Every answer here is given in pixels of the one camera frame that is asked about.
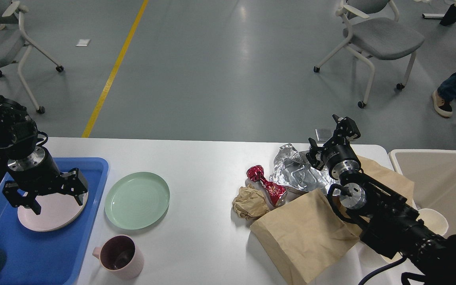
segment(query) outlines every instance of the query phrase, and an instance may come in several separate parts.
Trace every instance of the yellow floor line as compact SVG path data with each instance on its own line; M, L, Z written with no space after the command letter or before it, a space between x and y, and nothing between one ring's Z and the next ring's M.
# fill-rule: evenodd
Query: yellow floor line
M121 63L123 62L124 55L126 54L126 51L128 50L128 47L129 47L131 40L133 38L133 35L135 33L136 27L138 27L138 23L140 22L140 19L142 18L143 11L145 11L147 2L149 2L149 0L145 0L142 3L142 6L140 7L138 14L136 15L135 21L133 22L130 32L128 33L128 36L126 37L126 40L124 42L123 48L121 49L119 56L117 56L116 63L114 64L114 67L112 68L112 71L110 72L110 76L106 80L105 87L103 88L103 91L101 92L100 98L98 99L98 103L96 103L96 106L94 107L91 117L89 118L89 121L87 122L87 125L85 126L84 133L82 133L82 137L89 137L89 135L91 135L91 131L93 130L94 124L96 123L96 119L98 119L98 115L100 113L101 108L103 107L103 103L105 103L105 99L106 99L106 96L108 95L108 92L110 91L110 87L112 87L112 83L114 82L114 78L117 75L117 71L119 70Z

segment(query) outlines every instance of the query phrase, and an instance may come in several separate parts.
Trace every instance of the gray floor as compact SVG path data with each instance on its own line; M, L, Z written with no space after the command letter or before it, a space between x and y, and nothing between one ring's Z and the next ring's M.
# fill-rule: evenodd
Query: gray floor
M80 137L142 0L24 0L29 35L65 72L33 51L24 75L47 112L35 114L16 65L2 68L0 93L26 105L41 130ZM369 68L340 51L312 71L342 39L337 1L150 0L91 137L201 141L306 142L334 128L332 114L354 119L360 144L456 150L454 116L443 119L430 93L456 71L456 23L422 13L448 5L395 0L400 22L422 33L411 78L408 58L373 60L376 77L361 110ZM379 13L393 16L387 7ZM90 38L88 47L75 47Z

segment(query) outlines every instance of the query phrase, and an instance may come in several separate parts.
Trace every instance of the gray chair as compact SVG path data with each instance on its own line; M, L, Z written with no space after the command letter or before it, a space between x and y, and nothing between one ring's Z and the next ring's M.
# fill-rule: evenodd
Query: gray chair
M18 52L23 48L27 47L24 52L24 55L18 62L17 73L19 75L20 81L24 86L31 102L33 103L34 108L40 114L45 112L45 108L40 106L36 102L31 89L27 85L24 76L22 76L22 66L24 65L29 53L35 47L40 51L44 56L56 64L56 70L62 72L64 67L58 63L50 54L44 51L39 47L34 40L32 40L24 29L24 13L28 12L26 6L20 4L20 1L10 2L8 0L0 0L0 24L18 24L19 29L4 29L0 30L0 68L9 65L10 63L17 63L15 57Z
M350 19L356 16L367 19L369 18L368 14L378 13L387 4L394 12L393 20L380 17L351 24ZM351 52L369 65L371 70L365 96L362 101L358 102L358 107L364 108L369 100L369 93L375 76L375 67L369 58L395 60L411 54L404 81L397 84L397 89L402 90L409 79L416 58L416 50L422 45L424 37L413 29L398 23L399 11L393 0L341 0L339 9L336 10L335 14L340 16L346 25L343 31L345 39L314 67L314 72L320 72L320 67L340 49L344 48Z

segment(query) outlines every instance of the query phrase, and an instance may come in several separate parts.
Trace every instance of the pink plate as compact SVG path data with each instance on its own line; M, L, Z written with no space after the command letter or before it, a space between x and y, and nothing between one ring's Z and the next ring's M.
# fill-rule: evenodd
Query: pink plate
M87 204L87 195L84 194L84 202L79 206L74 197L54 193L45 196L37 196L36 200L42 206L40 215L35 215L31 209L18 207L17 215L20 223L35 232L49 232L66 227L73 222Z

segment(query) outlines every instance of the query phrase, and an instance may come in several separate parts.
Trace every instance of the white table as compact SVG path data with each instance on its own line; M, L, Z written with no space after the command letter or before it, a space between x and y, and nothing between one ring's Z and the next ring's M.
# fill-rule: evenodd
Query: white table
M45 146L54 157L102 157L109 163L105 191L77 284L286 284L250 233L250 223L232 211L232 200L239 187L244 186L246 170L261 164L268 177L283 144L51 137ZM293 145L299 151L309 147ZM381 146L354 144L353 149L358 155L393 169ZM117 180L138 171L163 177L170 187L170 206L153 225L122 230L105 216L105 197ZM130 235L143 252L145 264L136 279L112 276L91 255L94 247L117 234ZM359 261L358 251L364 247L357 244L311 284L357 284L375 269ZM368 284L398 285L400 272L405 269L409 271L413 265L407 261Z

